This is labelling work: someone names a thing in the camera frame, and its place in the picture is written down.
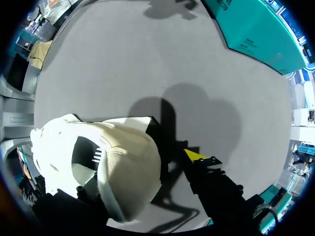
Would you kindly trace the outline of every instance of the desk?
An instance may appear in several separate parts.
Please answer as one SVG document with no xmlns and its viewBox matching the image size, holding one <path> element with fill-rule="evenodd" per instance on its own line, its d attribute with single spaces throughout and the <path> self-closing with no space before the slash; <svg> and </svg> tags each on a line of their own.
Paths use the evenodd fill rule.
<svg viewBox="0 0 315 236">
<path fill-rule="evenodd" d="M 170 0 L 85 4 L 45 59 L 36 90 L 37 128 L 68 113 L 85 121 L 154 116 L 177 140 L 221 160 L 244 186 L 245 198 L 277 181 L 291 124 L 285 77 L 227 49 L 200 2 L 192 11 L 186 2 Z M 179 223 L 170 229 L 165 223 L 200 211 L 178 231 L 196 227 L 207 218 L 201 203 L 183 174 L 174 182 L 165 190 L 171 199 L 148 205 L 134 222 L 109 224 L 168 232 Z"/>
</svg>

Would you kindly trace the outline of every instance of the yellow cloth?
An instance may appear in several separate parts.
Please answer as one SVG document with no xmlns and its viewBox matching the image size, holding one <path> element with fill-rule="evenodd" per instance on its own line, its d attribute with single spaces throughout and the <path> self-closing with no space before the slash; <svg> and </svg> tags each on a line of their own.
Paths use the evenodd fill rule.
<svg viewBox="0 0 315 236">
<path fill-rule="evenodd" d="M 40 69 L 43 66 L 42 61 L 45 60 L 45 57 L 47 55 L 47 52 L 52 44 L 52 40 L 48 42 L 41 42 L 41 41 L 36 41 L 34 43 L 34 46 L 28 56 L 28 61 L 32 59 L 31 65 Z"/>
</svg>

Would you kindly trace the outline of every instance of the white wall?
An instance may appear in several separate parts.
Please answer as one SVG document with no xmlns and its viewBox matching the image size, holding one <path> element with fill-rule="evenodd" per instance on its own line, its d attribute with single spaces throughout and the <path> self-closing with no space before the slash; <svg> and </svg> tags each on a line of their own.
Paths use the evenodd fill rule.
<svg viewBox="0 0 315 236">
<path fill-rule="evenodd" d="M 290 139 L 315 143 L 315 127 L 292 126 Z"/>
</svg>

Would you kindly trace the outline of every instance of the teal box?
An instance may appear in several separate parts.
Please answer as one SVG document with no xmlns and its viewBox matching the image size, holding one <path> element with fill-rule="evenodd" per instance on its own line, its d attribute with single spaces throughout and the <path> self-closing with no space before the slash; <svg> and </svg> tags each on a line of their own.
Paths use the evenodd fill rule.
<svg viewBox="0 0 315 236">
<path fill-rule="evenodd" d="M 205 0 L 230 49 L 285 75 L 307 66 L 285 22 L 262 0 Z"/>
</svg>

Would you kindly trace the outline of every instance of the black cable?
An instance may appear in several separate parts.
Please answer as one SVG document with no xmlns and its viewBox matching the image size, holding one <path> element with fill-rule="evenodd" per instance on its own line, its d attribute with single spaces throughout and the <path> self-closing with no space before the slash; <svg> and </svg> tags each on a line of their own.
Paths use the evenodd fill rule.
<svg viewBox="0 0 315 236">
<path fill-rule="evenodd" d="M 73 6 L 72 6 L 72 3 L 70 2 L 70 0 L 68 0 L 68 2 L 70 3 L 70 6 L 71 6 L 71 12 L 73 12 Z"/>
<path fill-rule="evenodd" d="M 20 151 L 22 154 L 24 154 L 25 156 L 27 156 L 27 157 L 29 157 L 30 159 L 32 159 L 33 160 L 33 157 L 32 156 L 30 156 L 30 155 L 28 155 L 28 154 L 26 154 L 25 152 L 23 152 L 22 150 L 20 150 L 19 148 L 17 148 L 18 149 L 18 151 Z"/>
<path fill-rule="evenodd" d="M 44 64 L 43 61 L 40 58 L 37 58 L 37 57 L 30 57 L 30 58 L 32 58 L 32 59 L 39 59 L 41 61 L 41 63 Z"/>
</svg>

